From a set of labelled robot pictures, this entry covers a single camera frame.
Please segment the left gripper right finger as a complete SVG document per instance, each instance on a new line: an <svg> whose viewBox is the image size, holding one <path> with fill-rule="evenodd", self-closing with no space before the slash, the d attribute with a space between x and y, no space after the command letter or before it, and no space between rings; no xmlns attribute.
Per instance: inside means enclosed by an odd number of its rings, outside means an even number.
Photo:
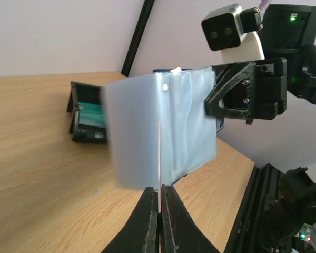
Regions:
<svg viewBox="0 0 316 253"><path fill-rule="evenodd" d="M218 252L194 223L173 186L162 185L163 252Z"/></svg>

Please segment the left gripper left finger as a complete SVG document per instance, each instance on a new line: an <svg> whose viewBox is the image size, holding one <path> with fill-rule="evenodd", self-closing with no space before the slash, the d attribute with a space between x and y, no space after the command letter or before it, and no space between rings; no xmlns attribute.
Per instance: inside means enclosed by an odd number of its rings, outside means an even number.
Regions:
<svg viewBox="0 0 316 253"><path fill-rule="evenodd" d="M147 187L126 224L102 252L157 252L157 193Z"/></svg>

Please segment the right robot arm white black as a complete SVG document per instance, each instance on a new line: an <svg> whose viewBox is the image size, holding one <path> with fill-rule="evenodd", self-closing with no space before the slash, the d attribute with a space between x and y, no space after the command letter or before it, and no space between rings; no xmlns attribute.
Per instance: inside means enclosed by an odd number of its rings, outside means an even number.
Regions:
<svg viewBox="0 0 316 253"><path fill-rule="evenodd" d="M316 6L232 4L210 12L201 26L223 61L213 67L208 116L272 120L286 110L288 93L316 105Z"/></svg>

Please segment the red credit card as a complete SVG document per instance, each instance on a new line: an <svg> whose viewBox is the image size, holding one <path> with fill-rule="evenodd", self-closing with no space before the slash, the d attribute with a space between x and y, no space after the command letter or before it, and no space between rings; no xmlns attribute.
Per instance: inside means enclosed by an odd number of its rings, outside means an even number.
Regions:
<svg viewBox="0 0 316 253"><path fill-rule="evenodd" d="M159 243L159 253L162 253L162 236L161 236L161 212L162 212L162 207L161 207L161 123L160 123L160 115L158 115L158 190L157 190L157 195L158 195L158 201L157 201L157 207L158 207L158 243Z"/></svg>

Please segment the blue leather card holder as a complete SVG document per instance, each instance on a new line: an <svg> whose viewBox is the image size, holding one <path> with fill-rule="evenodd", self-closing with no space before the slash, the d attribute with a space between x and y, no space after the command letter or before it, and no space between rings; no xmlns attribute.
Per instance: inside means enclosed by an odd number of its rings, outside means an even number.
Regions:
<svg viewBox="0 0 316 253"><path fill-rule="evenodd" d="M108 146L119 186L158 188L158 115L162 184L171 185L216 157L222 122L204 108L214 87L210 67L155 72L105 86Z"/></svg>

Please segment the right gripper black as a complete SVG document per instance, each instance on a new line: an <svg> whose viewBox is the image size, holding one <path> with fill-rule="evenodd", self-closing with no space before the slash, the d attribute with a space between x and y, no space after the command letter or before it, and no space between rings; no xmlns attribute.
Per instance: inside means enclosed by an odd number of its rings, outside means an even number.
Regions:
<svg viewBox="0 0 316 253"><path fill-rule="evenodd" d="M286 110L285 58L215 65L212 70L218 76L216 86L204 100L207 116L272 120ZM226 106L220 107L225 96Z"/></svg>

